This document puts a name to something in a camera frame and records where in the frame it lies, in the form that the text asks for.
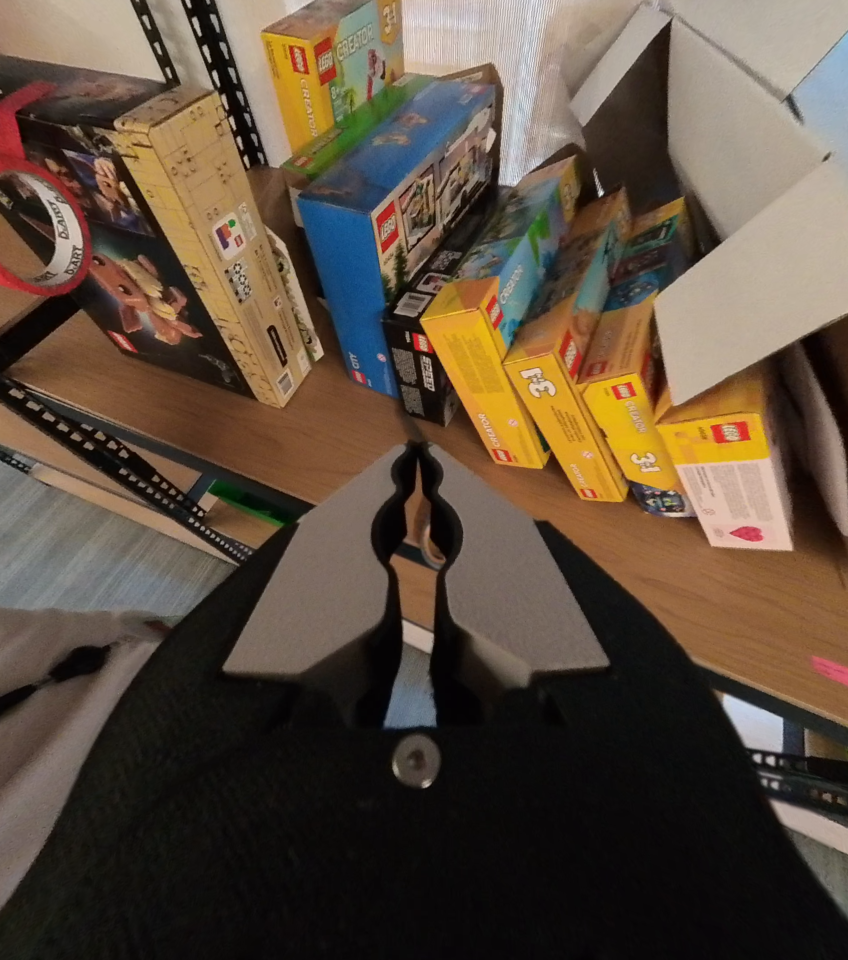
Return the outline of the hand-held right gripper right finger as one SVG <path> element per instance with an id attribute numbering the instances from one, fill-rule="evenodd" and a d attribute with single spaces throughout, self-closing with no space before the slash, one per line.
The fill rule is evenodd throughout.
<path id="1" fill-rule="evenodd" d="M 610 668 L 534 519 L 438 445 L 419 446 L 438 571 L 430 681 L 438 726 L 484 722 L 503 696 Z"/>

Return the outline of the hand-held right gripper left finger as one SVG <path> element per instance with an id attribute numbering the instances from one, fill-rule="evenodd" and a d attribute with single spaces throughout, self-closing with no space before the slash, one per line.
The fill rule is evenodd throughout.
<path id="1" fill-rule="evenodd" d="M 418 447 L 399 444 L 295 524 L 225 674 L 298 685 L 349 725 L 382 726 L 403 648 L 391 559 L 417 469 Z"/>

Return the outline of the black metal shelf rack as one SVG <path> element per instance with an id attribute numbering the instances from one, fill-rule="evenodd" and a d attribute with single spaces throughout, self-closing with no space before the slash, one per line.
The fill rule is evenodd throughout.
<path id="1" fill-rule="evenodd" d="M 133 446 L 111 423 L 22 381 L 23 362 L 61 330 L 89 325 L 74 298 L 0 289 L 0 461 L 48 469 L 67 493 L 241 564 L 251 546 L 214 528 L 203 476 Z"/>
<path id="2" fill-rule="evenodd" d="M 848 2 L 654 3 L 688 17 L 745 63 L 847 174 L 832 149 L 844 140 L 832 142 L 829 128 L 824 136 L 814 119 L 806 126 L 790 98 L 848 34 Z M 650 157 L 655 181 L 633 185 L 617 171 L 599 170 L 584 146 L 597 183 L 624 182 L 635 211 L 656 206 L 670 198 L 665 190 L 678 187 L 698 205 L 664 165 L 666 153 Z M 327 358 L 283 411 L 121 358 L 102 345 L 91 323 L 46 341 L 23 362 L 20 377 L 115 425 L 135 444 L 186 451 L 317 503 L 407 436 L 397 403 L 354 384 L 330 329 L 321 330 Z M 437 428 L 436 442 L 528 512 L 565 530 L 662 620 L 714 675 L 715 686 L 757 690 L 848 730 L 848 688 L 811 665 L 819 656 L 848 666 L 845 545 L 813 483 L 794 481 L 791 488 L 792 551 L 716 548 L 699 523 L 653 518 L 634 505 L 588 507 L 555 474 L 491 465 L 468 423 Z"/>

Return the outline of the black toy box tan base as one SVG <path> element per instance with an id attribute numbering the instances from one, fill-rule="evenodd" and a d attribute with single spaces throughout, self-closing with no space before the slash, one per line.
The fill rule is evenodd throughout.
<path id="1" fill-rule="evenodd" d="M 77 199 L 92 259 L 74 297 L 131 357 L 283 408 L 313 364 L 290 310 L 220 96 L 199 87 L 0 54 L 0 98 L 26 158 Z M 53 256 L 49 219 L 0 177 L 0 261 L 29 280 Z"/>

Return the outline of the yellow toy box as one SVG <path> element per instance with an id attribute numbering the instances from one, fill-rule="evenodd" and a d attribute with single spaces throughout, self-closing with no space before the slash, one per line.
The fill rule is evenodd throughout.
<path id="1" fill-rule="evenodd" d="M 499 199 L 451 279 L 421 318 L 423 331 L 498 465 L 540 470 L 547 442 L 503 361 L 588 191 L 572 145 Z"/>
<path id="2" fill-rule="evenodd" d="M 694 253 L 684 198 L 633 220 L 576 383 L 639 506 L 667 519 L 695 511 L 656 425 L 666 375 L 654 308 Z"/>
<path id="3" fill-rule="evenodd" d="M 577 212 L 503 360 L 554 458 L 587 501 L 620 503 L 629 493 L 577 378 L 630 229 L 623 185 Z"/>

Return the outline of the yellow toy box heart print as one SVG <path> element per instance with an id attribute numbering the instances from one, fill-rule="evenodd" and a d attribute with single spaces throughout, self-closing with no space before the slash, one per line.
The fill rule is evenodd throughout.
<path id="1" fill-rule="evenodd" d="M 666 387 L 655 424 L 710 546 L 793 550 L 769 366 L 750 366 L 681 404 Z"/>

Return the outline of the small black toy box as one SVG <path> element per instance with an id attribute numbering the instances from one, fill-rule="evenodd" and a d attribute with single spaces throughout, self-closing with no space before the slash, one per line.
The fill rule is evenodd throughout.
<path id="1" fill-rule="evenodd" d="M 510 192 L 511 187 L 505 185 L 484 191 L 404 283 L 393 305 L 382 313 L 382 332 L 398 398 L 413 418 L 447 426 L 459 406 L 450 378 L 423 330 L 422 318 Z"/>

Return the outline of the person's white clothing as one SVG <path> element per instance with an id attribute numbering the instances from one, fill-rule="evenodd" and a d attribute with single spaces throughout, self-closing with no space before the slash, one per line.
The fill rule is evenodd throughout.
<path id="1" fill-rule="evenodd" d="M 140 611 L 0 608 L 0 694 L 43 680 L 79 647 L 105 654 L 90 675 L 51 682 L 0 716 L 0 888 L 27 869 L 103 721 L 167 631 Z"/>

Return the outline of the white cardboard box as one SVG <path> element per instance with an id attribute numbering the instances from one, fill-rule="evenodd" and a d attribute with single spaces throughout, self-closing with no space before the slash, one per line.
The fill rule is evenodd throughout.
<path id="1" fill-rule="evenodd" d="M 671 401 L 846 316 L 848 176 L 827 159 L 657 297 Z"/>
<path id="2" fill-rule="evenodd" d="M 634 6 L 571 100 L 598 169 L 654 182 L 650 157 L 729 238 L 825 164 L 830 151 L 738 58 L 654 2 Z"/>

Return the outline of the translucent window blind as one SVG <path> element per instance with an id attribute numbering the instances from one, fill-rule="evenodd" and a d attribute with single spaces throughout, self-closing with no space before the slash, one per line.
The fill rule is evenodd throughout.
<path id="1" fill-rule="evenodd" d="M 407 70 L 484 64 L 502 82 L 499 180 L 515 185 L 567 144 L 584 147 L 571 102 L 638 1 L 408 1 Z"/>

